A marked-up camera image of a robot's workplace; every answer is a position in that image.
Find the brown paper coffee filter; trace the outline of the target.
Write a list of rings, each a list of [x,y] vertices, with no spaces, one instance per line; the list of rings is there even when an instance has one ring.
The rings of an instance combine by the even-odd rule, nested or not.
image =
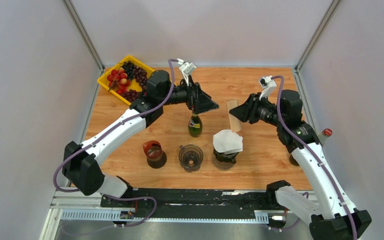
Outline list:
[[[233,133],[237,133],[242,130],[242,122],[230,113],[230,110],[238,107],[238,100],[231,99],[226,101],[226,109],[229,117],[230,129]]]

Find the white paper coffee filter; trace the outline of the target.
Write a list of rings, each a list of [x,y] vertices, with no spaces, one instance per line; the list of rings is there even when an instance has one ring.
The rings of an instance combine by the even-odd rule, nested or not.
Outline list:
[[[213,135],[213,148],[222,154],[242,152],[243,137],[230,129],[221,130]]]

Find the dark olive coffee dripper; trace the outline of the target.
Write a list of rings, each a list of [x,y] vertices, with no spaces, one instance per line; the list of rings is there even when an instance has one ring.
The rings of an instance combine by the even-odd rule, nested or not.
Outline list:
[[[239,152],[225,153],[225,152],[218,152],[215,149],[213,150],[214,161],[217,164],[234,165],[237,163],[236,157],[238,154]]]

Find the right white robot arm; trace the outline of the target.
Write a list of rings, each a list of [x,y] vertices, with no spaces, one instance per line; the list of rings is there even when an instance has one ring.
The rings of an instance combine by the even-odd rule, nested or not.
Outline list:
[[[303,102],[295,90],[282,90],[277,103],[252,93],[229,113],[243,123],[263,121],[276,127],[280,142],[305,173],[317,203],[298,193],[285,180],[267,185],[266,204],[283,206],[308,225],[314,240],[357,240],[372,222],[359,210],[335,178],[323,146],[311,125],[303,120]]]

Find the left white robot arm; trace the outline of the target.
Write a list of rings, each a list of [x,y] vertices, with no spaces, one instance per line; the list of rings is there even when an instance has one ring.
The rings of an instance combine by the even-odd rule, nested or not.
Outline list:
[[[102,172],[101,165],[125,141],[148,128],[164,112],[164,105],[186,104],[199,115],[219,108],[191,76],[175,85],[165,70],[152,72],[146,89],[115,122],[94,137],[65,146],[64,161],[57,169],[85,196],[94,193],[113,196],[120,207],[133,201],[127,182]]]

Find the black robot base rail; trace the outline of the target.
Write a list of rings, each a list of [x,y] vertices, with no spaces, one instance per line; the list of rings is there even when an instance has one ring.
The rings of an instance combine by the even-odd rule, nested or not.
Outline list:
[[[257,190],[133,188],[123,196],[126,201],[103,196],[103,208],[127,208],[134,216],[164,220],[251,221],[280,228],[284,220],[262,217],[285,213],[285,207],[275,203],[274,194]]]

